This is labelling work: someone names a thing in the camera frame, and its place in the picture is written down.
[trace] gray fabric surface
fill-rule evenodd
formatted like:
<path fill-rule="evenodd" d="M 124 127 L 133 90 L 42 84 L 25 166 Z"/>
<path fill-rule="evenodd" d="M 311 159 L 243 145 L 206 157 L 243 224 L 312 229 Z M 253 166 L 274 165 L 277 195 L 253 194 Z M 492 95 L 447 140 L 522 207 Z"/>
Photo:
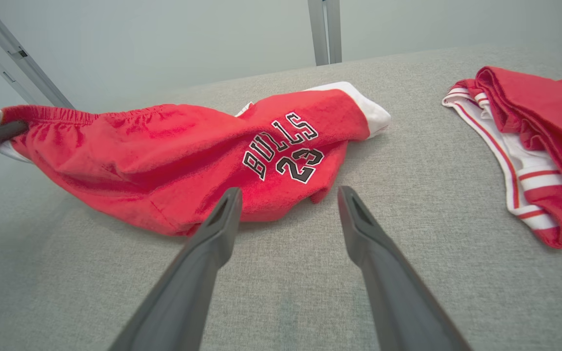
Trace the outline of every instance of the gray fabric surface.
<path fill-rule="evenodd" d="M 147 104 L 234 114 L 270 94 L 351 82 L 393 124 L 349 146 L 337 184 L 360 194 L 474 349 L 562 350 L 562 251 L 507 212 L 493 154 L 440 105 L 451 84 L 486 64 L 562 78 L 562 54 L 479 46 L 219 82 Z M 106 349 L 182 245 L 97 213 L 15 164 L 0 174 L 0 350 Z M 278 222 L 241 224 L 201 349 L 378 349 L 335 191 Z"/>

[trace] folded red clothing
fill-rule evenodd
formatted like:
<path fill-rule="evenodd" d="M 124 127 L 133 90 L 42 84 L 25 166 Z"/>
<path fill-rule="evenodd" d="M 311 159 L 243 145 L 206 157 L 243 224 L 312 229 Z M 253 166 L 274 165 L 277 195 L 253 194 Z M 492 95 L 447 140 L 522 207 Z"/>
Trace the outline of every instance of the folded red clothing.
<path fill-rule="evenodd" d="M 244 221 L 277 220 L 321 201 L 349 140 L 390 115 L 346 82 L 264 98 L 231 116 L 189 105 L 90 114 L 45 106 L 0 110 L 29 131 L 0 152 L 36 164 L 92 208 L 166 235 L 193 234 L 230 187 Z"/>
<path fill-rule="evenodd" d="M 562 80 L 484 67 L 476 85 L 502 133 L 519 133 L 529 150 L 546 150 L 562 172 Z"/>

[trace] gray tablecloth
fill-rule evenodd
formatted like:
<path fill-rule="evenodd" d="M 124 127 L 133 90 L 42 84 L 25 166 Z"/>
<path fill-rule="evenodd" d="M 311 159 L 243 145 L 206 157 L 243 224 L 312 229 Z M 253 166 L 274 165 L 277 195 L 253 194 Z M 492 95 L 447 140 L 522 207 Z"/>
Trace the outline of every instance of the gray tablecloth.
<path fill-rule="evenodd" d="M 393 123 L 348 147 L 337 184 L 361 195 L 474 349 L 562 350 L 562 251 L 507 212 L 493 154 L 440 105 L 484 65 L 562 78 L 562 53 L 479 46 L 230 80 L 149 104 L 234 114 L 271 94 L 351 82 Z M 106 349 L 183 242 L 90 209 L 32 165 L 0 169 L 0 350 Z M 378 348 L 335 191 L 278 222 L 241 224 L 201 349 Z"/>

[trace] clothing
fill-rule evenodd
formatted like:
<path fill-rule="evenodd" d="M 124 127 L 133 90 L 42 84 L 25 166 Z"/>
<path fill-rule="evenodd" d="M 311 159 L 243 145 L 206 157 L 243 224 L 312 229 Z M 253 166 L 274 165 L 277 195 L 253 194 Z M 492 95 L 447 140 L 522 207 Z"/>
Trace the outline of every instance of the clothing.
<path fill-rule="evenodd" d="M 562 80 L 484 67 L 475 86 L 487 94 L 498 130 L 524 147 L 548 151 L 562 172 Z"/>
<path fill-rule="evenodd" d="M 229 187 L 243 191 L 243 221 L 320 202 L 348 142 L 383 133 L 390 118 L 347 82 L 270 96 L 237 117 L 189 105 L 105 114 L 14 106 L 0 110 L 0 123 L 25 120 L 29 131 L 0 151 L 98 211 L 189 235 Z"/>
<path fill-rule="evenodd" d="M 547 152 L 527 150 L 518 134 L 500 133 L 491 99 L 473 84 L 455 84 L 442 104 L 455 109 L 495 154 L 504 173 L 507 209 L 542 242 L 562 249 L 562 173 Z"/>

